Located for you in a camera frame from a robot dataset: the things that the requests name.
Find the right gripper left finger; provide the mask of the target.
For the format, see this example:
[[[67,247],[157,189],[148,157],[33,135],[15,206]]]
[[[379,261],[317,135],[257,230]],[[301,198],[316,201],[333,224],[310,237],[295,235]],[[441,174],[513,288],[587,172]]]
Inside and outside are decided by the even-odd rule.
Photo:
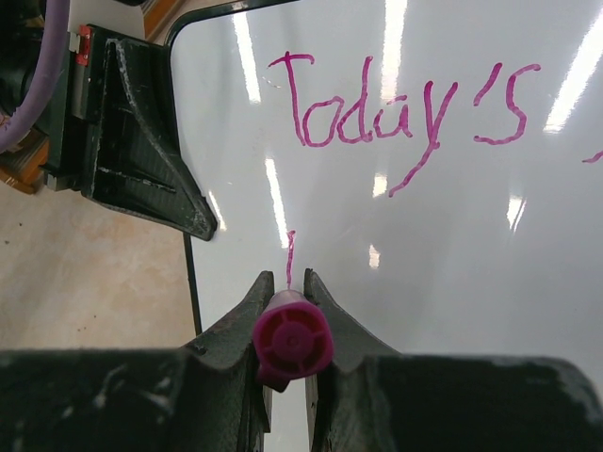
[[[260,451],[270,396],[252,330],[274,292],[242,301],[181,347],[19,349],[1,354],[5,451]]]

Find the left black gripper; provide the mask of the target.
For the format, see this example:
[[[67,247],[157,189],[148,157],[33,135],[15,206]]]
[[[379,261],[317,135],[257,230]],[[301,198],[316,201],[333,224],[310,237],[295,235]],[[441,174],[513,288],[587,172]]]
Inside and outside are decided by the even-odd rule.
[[[162,48],[92,24],[74,36],[49,104],[46,186],[211,240],[218,222],[181,155]]]

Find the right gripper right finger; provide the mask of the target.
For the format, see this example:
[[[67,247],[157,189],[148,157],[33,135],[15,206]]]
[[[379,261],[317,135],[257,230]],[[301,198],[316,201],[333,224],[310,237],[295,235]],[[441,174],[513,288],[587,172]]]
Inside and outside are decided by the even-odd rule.
[[[572,363],[403,354],[338,305],[313,269],[303,293],[334,339],[332,363],[306,382],[312,450],[601,449],[601,401]]]

